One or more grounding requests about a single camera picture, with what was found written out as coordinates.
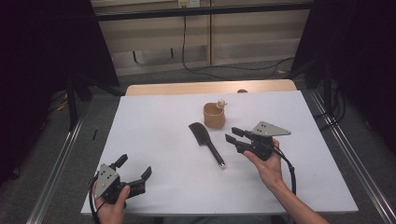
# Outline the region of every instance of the black bar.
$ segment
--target black bar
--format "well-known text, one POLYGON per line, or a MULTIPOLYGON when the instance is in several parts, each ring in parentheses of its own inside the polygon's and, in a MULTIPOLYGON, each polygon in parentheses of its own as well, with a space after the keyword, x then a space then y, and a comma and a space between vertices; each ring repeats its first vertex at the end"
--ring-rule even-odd
POLYGON ((51 20, 75 19, 78 21, 122 21, 122 20, 136 20, 136 19, 150 19, 150 18, 201 16, 201 15, 212 15, 212 14, 288 11, 288 10, 310 9, 314 4, 315 4, 314 1, 312 1, 312 2, 262 4, 262 5, 254 5, 254 6, 235 6, 235 7, 172 8, 172 9, 151 10, 151 11, 97 13, 96 15, 92 15, 92 16, 71 16, 67 18, 52 17, 51 20))

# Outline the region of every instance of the person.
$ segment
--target person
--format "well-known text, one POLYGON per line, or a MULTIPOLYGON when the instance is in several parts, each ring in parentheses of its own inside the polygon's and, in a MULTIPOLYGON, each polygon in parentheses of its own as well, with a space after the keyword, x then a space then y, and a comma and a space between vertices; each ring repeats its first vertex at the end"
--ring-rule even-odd
MULTIPOLYGON (((276 149, 279 150, 279 142, 275 139, 274 145, 276 149)), ((275 195, 277 200, 296 223, 329 223, 291 192, 283 181, 281 158, 277 154, 272 153, 267 161, 262 161, 250 151, 245 151, 244 156, 256 166, 262 183, 275 195)), ((115 204, 104 203, 105 200, 102 197, 95 201, 96 208, 101 206, 98 210, 98 216, 102 224, 122 223, 124 216, 123 206, 128 198, 130 190, 129 186, 124 187, 115 204)))

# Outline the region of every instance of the knife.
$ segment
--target knife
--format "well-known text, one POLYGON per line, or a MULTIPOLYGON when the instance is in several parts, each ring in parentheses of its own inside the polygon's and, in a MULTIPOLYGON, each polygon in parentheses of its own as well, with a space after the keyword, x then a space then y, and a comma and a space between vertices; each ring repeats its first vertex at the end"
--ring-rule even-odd
POLYGON ((205 126, 200 122, 195 122, 189 125, 192 133, 194 134, 195 138, 197 139, 198 145, 207 145, 212 152, 213 156, 218 161, 220 168, 225 168, 225 162, 221 158, 220 154, 216 150, 215 146, 213 146, 212 141, 210 141, 209 133, 205 126))

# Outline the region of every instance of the hand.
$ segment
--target hand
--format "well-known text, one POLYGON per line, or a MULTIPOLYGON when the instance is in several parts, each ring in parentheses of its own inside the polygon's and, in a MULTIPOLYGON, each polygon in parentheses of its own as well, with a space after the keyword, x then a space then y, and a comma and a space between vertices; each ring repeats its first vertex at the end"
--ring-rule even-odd
MULTIPOLYGON (((95 181, 95 183, 93 184, 92 192, 95 192, 96 182, 97 181, 95 181)), ((96 209, 99 208, 97 212, 101 224, 121 224, 123 222, 124 204, 125 201, 128 199, 130 190, 130 186, 125 186, 122 189, 120 196, 115 204, 105 203, 105 199, 103 197, 95 200, 95 207, 96 209)))
MULTIPOLYGON (((279 142, 273 138, 274 145, 279 148, 279 142)), ((280 163, 280 157, 272 153, 267 161, 262 161, 256 155, 250 151, 245 151, 244 155, 256 165, 259 171, 262 183, 271 191, 279 187, 279 185, 284 184, 282 177, 282 168, 280 163)))

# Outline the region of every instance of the white tabletop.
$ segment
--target white tabletop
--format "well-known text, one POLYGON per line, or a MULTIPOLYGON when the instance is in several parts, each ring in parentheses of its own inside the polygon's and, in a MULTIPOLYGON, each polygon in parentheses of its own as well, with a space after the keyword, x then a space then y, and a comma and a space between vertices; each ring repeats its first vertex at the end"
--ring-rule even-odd
MULTIPOLYGON (((318 212, 358 210, 299 91, 121 97, 99 164, 109 165, 127 154, 129 160, 117 170, 123 182, 139 179, 151 166, 147 192, 129 199, 126 213, 146 216, 284 213, 261 182, 255 166, 225 141, 224 134, 232 135, 232 127, 250 131, 261 120, 291 131, 291 135, 276 139, 295 167, 300 199, 318 212), (207 147, 198 146, 189 129, 196 121, 204 123, 204 104, 219 99, 228 103, 225 126, 220 130, 207 129, 227 165, 225 170, 219 168, 207 147)), ((287 167, 283 162, 283 176, 291 186, 287 167)), ((90 212, 87 200, 81 213, 90 212)))

